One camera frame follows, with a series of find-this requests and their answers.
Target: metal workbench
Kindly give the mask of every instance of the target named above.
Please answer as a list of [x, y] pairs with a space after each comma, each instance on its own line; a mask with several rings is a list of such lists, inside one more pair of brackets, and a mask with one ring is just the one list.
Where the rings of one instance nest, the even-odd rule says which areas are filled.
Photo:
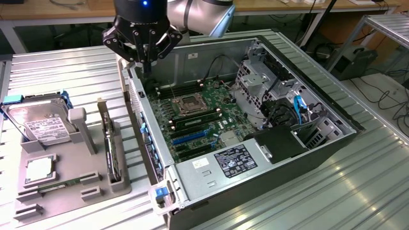
[[409, 14], [365, 15], [363, 16], [347, 41], [344, 42], [340, 51], [331, 57], [331, 60], [327, 64], [327, 69], [329, 72], [335, 68], [344, 54], [344, 51], [351, 46], [353, 39], [356, 39], [357, 35], [361, 33], [365, 25], [369, 25], [377, 32], [381, 32], [403, 47], [409, 49]]
[[[271, 30], [231, 33], [225, 37], [264, 35], [304, 73], [367, 128], [355, 142], [312, 172], [243, 204], [195, 229], [408, 229], [408, 138], [369, 113], [324, 68]], [[208, 38], [192, 38], [201, 41]], [[149, 204], [147, 171], [129, 127], [116, 72], [115, 55], [104, 47], [15, 55], [6, 65], [3, 90], [30, 94], [65, 88], [75, 106], [85, 107], [88, 124], [99, 122], [96, 98], [111, 97], [111, 116], [121, 123], [131, 194], [61, 214], [22, 229], [165, 229]], [[19, 134], [6, 121], [0, 152], [0, 227], [12, 227], [14, 169]]]

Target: warning label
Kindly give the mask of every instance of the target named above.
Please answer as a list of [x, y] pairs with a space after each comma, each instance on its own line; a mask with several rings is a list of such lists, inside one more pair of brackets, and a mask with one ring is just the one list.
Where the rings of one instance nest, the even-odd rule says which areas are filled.
[[257, 167], [257, 164], [244, 147], [239, 145], [215, 154], [216, 160], [228, 178], [232, 178]]
[[42, 142], [68, 137], [68, 130], [60, 117], [26, 123], [26, 127]]

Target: drive bay cage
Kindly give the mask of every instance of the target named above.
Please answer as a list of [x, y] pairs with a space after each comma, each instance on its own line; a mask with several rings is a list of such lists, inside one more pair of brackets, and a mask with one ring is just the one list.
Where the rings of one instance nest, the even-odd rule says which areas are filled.
[[264, 37], [179, 46], [131, 73], [155, 211], [188, 229], [316, 167], [363, 127]]

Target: motherboard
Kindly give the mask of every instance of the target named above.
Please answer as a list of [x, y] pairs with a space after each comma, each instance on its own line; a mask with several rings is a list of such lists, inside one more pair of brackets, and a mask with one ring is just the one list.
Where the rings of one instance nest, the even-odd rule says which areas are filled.
[[148, 96], [176, 162], [237, 144], [255, 131], [236, 104], [235, 85], [199, 81]]

